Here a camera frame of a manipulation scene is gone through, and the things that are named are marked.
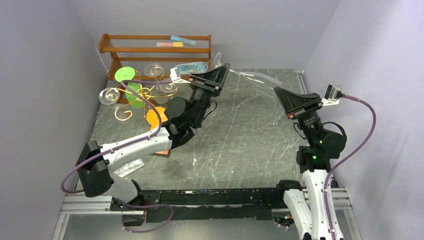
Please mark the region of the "black base frame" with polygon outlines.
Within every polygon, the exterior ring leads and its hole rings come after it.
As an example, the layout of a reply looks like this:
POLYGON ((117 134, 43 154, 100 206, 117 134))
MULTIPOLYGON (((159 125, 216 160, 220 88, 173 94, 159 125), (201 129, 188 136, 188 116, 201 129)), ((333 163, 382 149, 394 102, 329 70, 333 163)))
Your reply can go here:
POLYGON ((150 229, 155 231, 171 221, 209 219, 273 220, 311 233, 318 227, 338 227, 335 208, 318 199, 323 195, 296 180, 259 188, 142 190, 137 186, 135 199, 126 203, 112 198, 110 210, 121 211, 122 228, 133 233, 145 223, 156 224, 150 229))

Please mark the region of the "packaged item on table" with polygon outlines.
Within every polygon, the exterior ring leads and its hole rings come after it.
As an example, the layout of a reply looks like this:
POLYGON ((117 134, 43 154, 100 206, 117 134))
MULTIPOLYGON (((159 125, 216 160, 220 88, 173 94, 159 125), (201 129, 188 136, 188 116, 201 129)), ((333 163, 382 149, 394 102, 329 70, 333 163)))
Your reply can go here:
POLYGON ((137 160, 134 160, 130 163, 127 163, 123 165, 122 167, 118 168, 116 171, 114 171, 114 174, 118 175, 119 177, 125 177, 139 169, 145 166, 144 161, 139 158, 137 160))

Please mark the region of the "green plastic wine glass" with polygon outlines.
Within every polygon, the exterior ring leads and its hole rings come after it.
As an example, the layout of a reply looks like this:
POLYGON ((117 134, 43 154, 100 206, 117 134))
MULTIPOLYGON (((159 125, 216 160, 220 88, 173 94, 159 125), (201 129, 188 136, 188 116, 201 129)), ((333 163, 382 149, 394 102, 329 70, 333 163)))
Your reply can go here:
MULTIPOLYGON (((137 73, 138 72, 134 68, 130 66, 124 66, 115 72, 114 78, 117 82, 121 83, 124 80, 133 80, 137 76, 137 73)), ((141 95, 141 85, 135 82, 127 82, 126 85, 129 89, 131 89, 131 91, 125 89, 125 97, 129 103, 129 106, 134 109, 143 108, 145 103, 133 94, 133 92, 136 92, 141 95)))

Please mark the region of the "blue toothbrush package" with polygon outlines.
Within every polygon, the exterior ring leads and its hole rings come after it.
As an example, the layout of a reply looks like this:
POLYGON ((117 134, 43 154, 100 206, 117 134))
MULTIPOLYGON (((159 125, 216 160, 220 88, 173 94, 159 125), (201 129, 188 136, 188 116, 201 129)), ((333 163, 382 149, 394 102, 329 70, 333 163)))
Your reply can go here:
POLYGON ((181 63, 175 66, 181 75, 205 73, 209 69, 209 64, 204 61, 181 63))

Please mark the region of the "small clear glass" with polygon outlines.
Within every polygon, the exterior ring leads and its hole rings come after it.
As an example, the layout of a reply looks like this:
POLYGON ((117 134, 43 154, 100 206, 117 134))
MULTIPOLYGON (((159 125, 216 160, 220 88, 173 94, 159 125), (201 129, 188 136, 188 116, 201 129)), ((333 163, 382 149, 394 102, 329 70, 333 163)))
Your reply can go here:
POLYGON ((274 91, 275 87, 283 87, 283 83, 271 76, 265 75, 259 72, 243 72, 229 68, 230 73, 239 76, 242 80, 253 87, 257 92, 272 98, 277 99, 277 95, 274 91))

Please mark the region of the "clear wine glass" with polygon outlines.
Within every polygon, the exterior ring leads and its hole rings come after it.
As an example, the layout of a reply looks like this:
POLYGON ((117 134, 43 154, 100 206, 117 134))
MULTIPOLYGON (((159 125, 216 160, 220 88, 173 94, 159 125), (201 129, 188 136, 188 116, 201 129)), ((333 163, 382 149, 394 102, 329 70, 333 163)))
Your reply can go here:
POLYGON ((120 98, 120 91, 115 87, 104 88, 98 95, 98 100, 103 105, 114 105, 120 98))
POLYGON ((157 78, 159 76, 163 76, 165 73, 163 67, 158 63, 148 64, 144 68, 143 72, 147 77, 151 77, 151 78, 157 78))
POLYGON ((178 87, 172 82, 171 78, 165 78, 154 88, 155 102, 159 105, 166 104, 171 97, 178 91, 178 87))

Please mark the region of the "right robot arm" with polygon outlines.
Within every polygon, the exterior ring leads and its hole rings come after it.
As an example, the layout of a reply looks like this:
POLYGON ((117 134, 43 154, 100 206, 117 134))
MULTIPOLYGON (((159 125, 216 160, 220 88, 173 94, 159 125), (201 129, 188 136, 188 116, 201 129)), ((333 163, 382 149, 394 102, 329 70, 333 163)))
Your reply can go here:
POLYGON ((339 87, 329 85, 325 96, 317 93, 300 94, 282 87, 274 92, 293 127, 307 146, 300 146, 296 163, 303 177, 309 202, 305 201, 301 184, 283 180, 281 190, 275 193, 275 202, 288 207, 301 240, 342 240, 344 234, 337 221, 331 190, 331 159, 338 159, 345 149, 347 135, 336 124, 339 132, 325 128, 317 111, 324 106, 337 105, 345 96, 339 87))

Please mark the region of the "orange plastic wine glass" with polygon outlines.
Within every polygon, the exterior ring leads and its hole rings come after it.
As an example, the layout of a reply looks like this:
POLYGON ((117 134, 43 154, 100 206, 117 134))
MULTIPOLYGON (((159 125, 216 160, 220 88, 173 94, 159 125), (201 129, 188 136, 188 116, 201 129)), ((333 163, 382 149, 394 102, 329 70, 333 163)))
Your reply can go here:
MULTIPOLYGON (((160 120, 162 123, 166 122, 168 120, 167 116, 165 115, 165 108, 158 106, 154 108, 160 116, 160 120)), ((147 120, 147 122, 150 124, 150 130, 153 130, 154 128, 157 128, 160 124, 159 124, 159 117, 156 114, 154 109, 150 109, 146 116, 145 119, 147 120)))

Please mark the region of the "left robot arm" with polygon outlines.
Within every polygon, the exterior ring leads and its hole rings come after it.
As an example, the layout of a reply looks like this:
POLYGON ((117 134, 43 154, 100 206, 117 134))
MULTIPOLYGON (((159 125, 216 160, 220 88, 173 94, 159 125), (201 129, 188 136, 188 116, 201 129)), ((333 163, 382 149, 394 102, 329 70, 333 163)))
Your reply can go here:
POLYGON ((175 149, 193 138, 193 130, 202 126, 211 99, 220 95, 229 70, 230 64, 225 63, 205 73, 190 74, 190 99, 173 97, 164 111, 167 120, 153 130, 104 145, 95 140, 86 143, 75 165, 85 196, 117 197, 130 210, 139 209, 143 203, 139 186, 114 172, 134 160, 175 149))

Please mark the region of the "wooden shelf rack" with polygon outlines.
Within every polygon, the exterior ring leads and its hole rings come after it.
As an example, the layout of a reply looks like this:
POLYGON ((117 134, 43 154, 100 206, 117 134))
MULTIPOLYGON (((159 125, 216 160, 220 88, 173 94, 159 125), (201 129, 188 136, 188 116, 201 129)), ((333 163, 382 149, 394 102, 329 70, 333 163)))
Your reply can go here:
POLYGON ((110 54, 111 64, 108 78, 115 81, 114 73, 121 67, 132 67, 142 74, 149 64, 159 64, 164 69, 164 77, 170 76, 170 69, 178 64, 192 62, 212 63, 211 35, 182 35, 179 37, 195 40, 196 45, 184 47, 157 47, 160 42, 174 42, 170 35, 113 35, 103 34, 98 44, 102 54, 110 54))

